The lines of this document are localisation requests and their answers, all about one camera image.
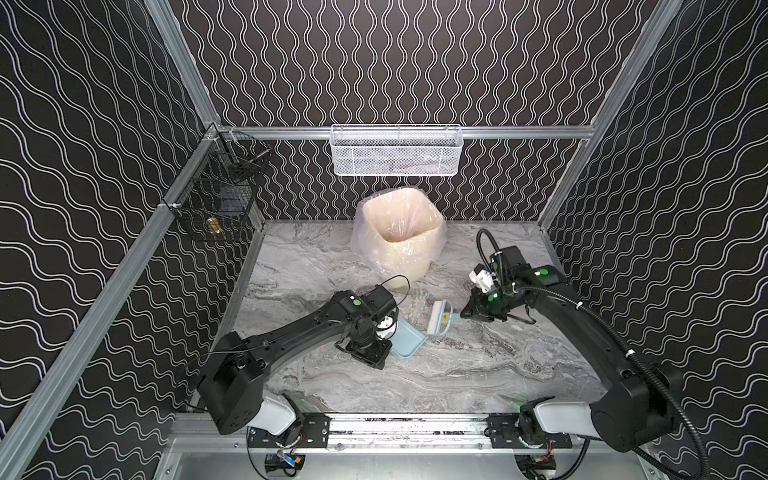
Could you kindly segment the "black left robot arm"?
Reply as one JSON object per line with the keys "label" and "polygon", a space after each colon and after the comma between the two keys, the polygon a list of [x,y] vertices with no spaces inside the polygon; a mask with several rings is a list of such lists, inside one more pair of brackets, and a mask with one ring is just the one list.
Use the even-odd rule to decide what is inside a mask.
{"label": "black left robot arm", "polygon": [[352,359],[383,369],[392,342],[379,330],[398,314],[397,301],[383,285],[361,295],[338,291],[317,310],[278,329],[247,338],[224,335],[202,357],[196,390],[218,432],[233,434],[259,415],[272,374],[329,342]]}

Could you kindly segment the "teal dustpan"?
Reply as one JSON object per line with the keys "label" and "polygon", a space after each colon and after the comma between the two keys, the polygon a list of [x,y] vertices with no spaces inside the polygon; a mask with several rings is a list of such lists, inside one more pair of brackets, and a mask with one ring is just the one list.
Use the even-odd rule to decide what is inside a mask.
{"label": "teal dustpan", "polygon": [[392,343],[391,351],[399,358],[405,359],[413,356],[425,343],[427,337],[409,322],[400,319],[389,340]]}

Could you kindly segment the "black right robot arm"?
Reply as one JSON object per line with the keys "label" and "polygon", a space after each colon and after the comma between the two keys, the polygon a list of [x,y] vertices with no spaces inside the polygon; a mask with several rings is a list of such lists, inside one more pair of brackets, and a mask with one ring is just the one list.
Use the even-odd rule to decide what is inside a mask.
{"label": "black right robot arm", "polygon": [[592,366],[606,389],[597,401],[560,401],[541,397],[520,406],[514,424],[492,421],[485,430],[493,441],[511,439],[548,453],[518,458],[521,473],[542,479],[553,470],[556,439],[577,436],[583,443],[574,463],[562,473],[569,479],[582,465],[589,446],[601,441],[617,452],[632,452],[670,479],[684,479],[644,450],[644,445],[683,430],[698,462],[696,479],[711,475],[711,463],[700,431],[681,405],[683,378],[669,364],[654,364],[578,297],[566,277],[551,265],[532,267],[515,246],[502,248],[485,228],[476,239],[488,239],[491,253],[481,253],[470,272],[470,299],[460,315],[482,322],[506,321],[518,307],[535,310],[551,321]]}

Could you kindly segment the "teal hand brush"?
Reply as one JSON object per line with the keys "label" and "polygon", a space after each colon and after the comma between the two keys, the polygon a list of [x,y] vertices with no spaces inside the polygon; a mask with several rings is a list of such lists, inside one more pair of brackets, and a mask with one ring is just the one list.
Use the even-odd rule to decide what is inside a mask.
{"label": "teal hand brush", "polygon": [[[442,319],[443,315],[451,315],[451,323],[450,326],[447,329],[442,329],[439,326],[440,320]],[[427,327],[427,334],[429,336],[441,336],[445,335],[453,323],[459,321],[461,319],[461,315],[459,312],[457,312],[453,306],[453,304],[449,300],[438,300],[435,301],[432,307],[432,311],[430,314],[430,320]]]}

